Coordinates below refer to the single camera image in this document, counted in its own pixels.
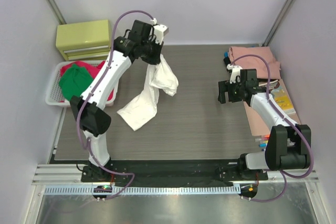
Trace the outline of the white printed t shirt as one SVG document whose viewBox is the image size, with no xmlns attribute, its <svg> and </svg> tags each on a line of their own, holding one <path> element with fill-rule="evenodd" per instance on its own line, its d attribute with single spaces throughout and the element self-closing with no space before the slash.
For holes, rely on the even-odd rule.
<svg viewBox="0 0 336 224">
<path fill-rule="evenodd" d="M 179 82 L 176 75 L 163 55 L 160 55 L 160 61 L 157 65 L 148 65 L 141 93 L 117 111 L 134 131 L 156 116 L 160 90 L 171 97 L 177 93 Z"/>
</svg>

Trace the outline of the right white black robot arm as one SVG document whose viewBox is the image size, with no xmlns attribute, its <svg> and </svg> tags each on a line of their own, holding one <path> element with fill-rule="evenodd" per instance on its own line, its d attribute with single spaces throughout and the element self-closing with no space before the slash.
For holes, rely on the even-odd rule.
<svg viewBox="0 0 336 224">
<path fill-rule="evenodd" d="M 278 170 L 292 178 L 305 178 L 313 169 L 311 130 L 283 113 L 269 93 L 259 86 L 255 69 L 233 66 L 229 80 L 218 83 L 218 101 L 244 101 L 256 111 L 270 130 L 264 152 L 245 155 L 250 170 Z"/>
</svg>

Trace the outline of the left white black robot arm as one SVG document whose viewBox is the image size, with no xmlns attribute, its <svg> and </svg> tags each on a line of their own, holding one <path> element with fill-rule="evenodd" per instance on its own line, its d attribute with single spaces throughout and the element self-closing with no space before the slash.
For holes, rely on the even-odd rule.
<svg viewBox="0 0 336 224">
<path fill-rule="evenodd" d="M 111 50 L 102 69 L 81 95 L 70 99 L 79 141 L 89 152 L 82 182 L 107 182 L 111 176 L 128 180 L 134 177 L 133 173 L 118 173 L 111 168 L 106 140 L 111 117 L 104 109 L 110 93 L 135 60 L 140 58 L 150 65 L 160 63 L 164 36 L 168 32 L 169 28 L 154 18 L 149 23 L 135 20 L 124 35 L 112 37 Z"/>
</svg>

